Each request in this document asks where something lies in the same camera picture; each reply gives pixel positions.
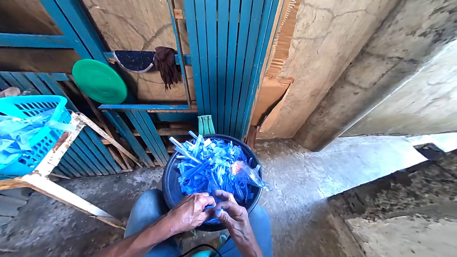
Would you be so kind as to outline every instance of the blue plastic basket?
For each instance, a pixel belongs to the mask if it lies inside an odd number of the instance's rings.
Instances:
[[[55,109],[50,120],[69,124],[71,115],[65,108],[67,99],[62,96],[11,96],[0,98],[0,114],[18,118],[33,117]],[[29,143],[26,151],[9,164],[0,164],[0,180],[23,176],[32,172],[63,134],[62,130],[43,127]]]

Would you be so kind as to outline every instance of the green plastic lid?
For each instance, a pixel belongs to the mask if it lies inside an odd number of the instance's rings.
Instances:
[[[127,97],[127,87],[119,74],[107,64],[83,59],[73,65],[76,85],[97,102],[119,104]]]

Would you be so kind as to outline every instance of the blue jeans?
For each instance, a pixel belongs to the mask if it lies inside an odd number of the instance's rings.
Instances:
[[[162,191],[151,189],[144,192],[137,199],[130,212],[124,237],[142,230],[168,211],[169,209],[165,203]],[[263,255],[265,257],[272,257],[273,244],[271,242],[270,218],[267,211],[261,206],[256,206],[249,214],[249,222],[251,223],[255,238],[263,251]],[[232,238],[229,238],[225,242],[219,249],[219,252],[224,257],[241,257]],[[181,252],[175,240],[168,238],[156,245],[146,254],[146,257],[178,257],[179,255],[181,255]]]

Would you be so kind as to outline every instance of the plastic bucket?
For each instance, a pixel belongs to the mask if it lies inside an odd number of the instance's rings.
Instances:
[[[210,134],[204,135],[204,139],[222,139],[225,141],[232,141],[234,145],[239,145],[243,150],[246,158],[249,160],[252,158],[251,167],[256,167],[257,164],[260,164],[259,159],[255,156],[255,153],[242,141],[227,135],[222,134]],[[179,203],[179,201],[185,196],[183,192],[181,192],[181,187],[178,182],[178,178],[181,176],[178,163],[181,162],[181,159],[177,159],[178,152],[174,152],[174,154],[168,160],[167,165],[165,166],[164,175],[162,177],[162,191],[164,193],[165,202],[167,203],[168,207],[171,209],[175,205]],[[261,179],[262,177],[262,167],[259,169],[259,176]],[[254,197],[247,202],[239,203],[241,206],[244,206],[248,213],[250,213],[254,207],[257,205],[260,199],[260,195],[262,194],[262,189],[259,187],[251,187],[251,193],[254,194]],[[202,231],[219,231],[225,229],[223,224],[202,224],[201,226],[197,227],[198,230]]]

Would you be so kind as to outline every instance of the clear plastic bag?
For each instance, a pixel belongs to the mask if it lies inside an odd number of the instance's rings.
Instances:
[[[240,181],[244,181],[250,185],[260,187],[266,191],[271,191],[272,188],[268,183],[262,181],[259,176],[260,165],[254,169],[249,166],[245,161],[236,161],[232,164],[232,174],[235,175]]]

